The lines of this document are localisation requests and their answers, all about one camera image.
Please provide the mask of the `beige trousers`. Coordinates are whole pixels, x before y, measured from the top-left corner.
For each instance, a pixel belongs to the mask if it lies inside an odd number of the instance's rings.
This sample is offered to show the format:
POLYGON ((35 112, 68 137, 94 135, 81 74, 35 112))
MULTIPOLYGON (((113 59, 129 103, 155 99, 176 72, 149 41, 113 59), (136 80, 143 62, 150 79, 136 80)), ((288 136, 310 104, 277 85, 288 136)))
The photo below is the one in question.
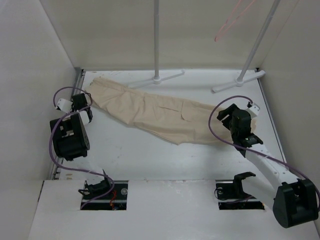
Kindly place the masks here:
POLYGON ((98 108, 118 121, 180 145, 217 145, 230 142, 231 133, 220 121, 214 106, 194 100, 158 95, 128 88, 97 77, 85 89, 98 108))

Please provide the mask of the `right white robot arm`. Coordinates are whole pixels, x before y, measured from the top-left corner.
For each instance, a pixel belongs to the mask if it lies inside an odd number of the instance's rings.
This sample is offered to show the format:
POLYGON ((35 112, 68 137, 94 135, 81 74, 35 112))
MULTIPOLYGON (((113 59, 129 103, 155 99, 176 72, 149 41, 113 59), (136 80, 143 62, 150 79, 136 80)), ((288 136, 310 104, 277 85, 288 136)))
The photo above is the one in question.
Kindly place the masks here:
POLYGON ((255 104, 248 104, 246 110, 232 104, 217 115, 217 119, 230 131, 233 146, 268 181, 264 183, 250 171, 237 174, 233 178, 233 194, 238 198, 251 195, 263 202, 272 209, 283 228, 317 220, 319 209, 314 183, 299 178, 284 163, 273 161, 264 142, 252 132, 251 121, 259 110, 255 104))

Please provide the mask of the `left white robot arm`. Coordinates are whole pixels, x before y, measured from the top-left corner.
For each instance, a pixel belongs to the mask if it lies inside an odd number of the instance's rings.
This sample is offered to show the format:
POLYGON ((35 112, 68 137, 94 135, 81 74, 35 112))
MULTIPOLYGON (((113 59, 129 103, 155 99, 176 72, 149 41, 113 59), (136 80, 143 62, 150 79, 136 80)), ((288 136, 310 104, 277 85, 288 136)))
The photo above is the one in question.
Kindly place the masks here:
POLYGON ((55 108, 65 114, 56 128, 52 143, 55 154, 66 161, 86 157, 90 150, 90 141, 85 126, 92 122, 93 113, 89 104, 89 94, 73 95, 71 100, 60 98, 55 108))

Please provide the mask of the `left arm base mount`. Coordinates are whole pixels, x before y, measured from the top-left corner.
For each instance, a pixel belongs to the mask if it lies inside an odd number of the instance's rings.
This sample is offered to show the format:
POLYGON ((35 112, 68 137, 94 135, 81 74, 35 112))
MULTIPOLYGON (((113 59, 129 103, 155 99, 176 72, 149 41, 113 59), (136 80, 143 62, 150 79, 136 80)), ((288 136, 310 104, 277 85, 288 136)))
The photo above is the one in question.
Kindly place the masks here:
POLYGON ((94 184, 86 180, 84 187, 78 192, 82 196, 81 211, 125 211, 129 182, 112 180, 109 177, 103 177, 94 184))

